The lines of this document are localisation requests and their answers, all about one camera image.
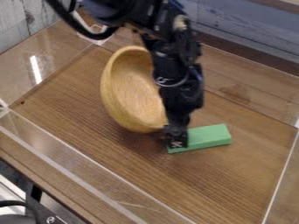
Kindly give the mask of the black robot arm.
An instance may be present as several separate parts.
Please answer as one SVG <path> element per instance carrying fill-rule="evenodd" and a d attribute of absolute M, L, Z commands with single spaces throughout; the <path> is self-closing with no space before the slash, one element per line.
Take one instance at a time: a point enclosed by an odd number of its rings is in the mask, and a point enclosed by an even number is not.
<path fill-rule="evenodd" d="M 163 127 L 171 149 L 190 144 L 187 127 L 194 110 L 203 107 L 203 71 L 197 59 L 202 43 L 178 0 L 83 0 L 90 15 L 107 30 L 91 32 L 75 18 L 75 10 L 59 0 L 46 0 L 70 27 L 86 37 L 102 40 L 123 26 L 139 32 L 154 62 L 154 81 L 159 86 L 169 123 Z"/>

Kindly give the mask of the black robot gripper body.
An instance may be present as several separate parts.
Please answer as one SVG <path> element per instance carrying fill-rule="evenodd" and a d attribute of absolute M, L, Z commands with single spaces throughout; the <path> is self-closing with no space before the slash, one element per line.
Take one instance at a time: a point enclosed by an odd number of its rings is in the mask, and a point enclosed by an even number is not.
<path fill-rule="evenodd" d="M 163 99 L 166 128 L 186 129 L 191 113 L 203 107 L 203 73 L 197 62 L 202 56 L 202 44 L 182 12 L 161 12 L 153 23 L 143 41 L 154 62 L 154 81 Z"/>

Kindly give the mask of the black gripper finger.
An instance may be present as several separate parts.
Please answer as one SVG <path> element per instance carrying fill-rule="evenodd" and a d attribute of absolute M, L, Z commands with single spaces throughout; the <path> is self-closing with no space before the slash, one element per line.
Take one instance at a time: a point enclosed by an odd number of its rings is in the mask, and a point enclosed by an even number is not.
<path fill-rule="evenodd" d="M 165 141 L 170 149 L 186 148 L 189 146 L 189 132 L 186 127 L 166 125 L 163 127 Z"/>

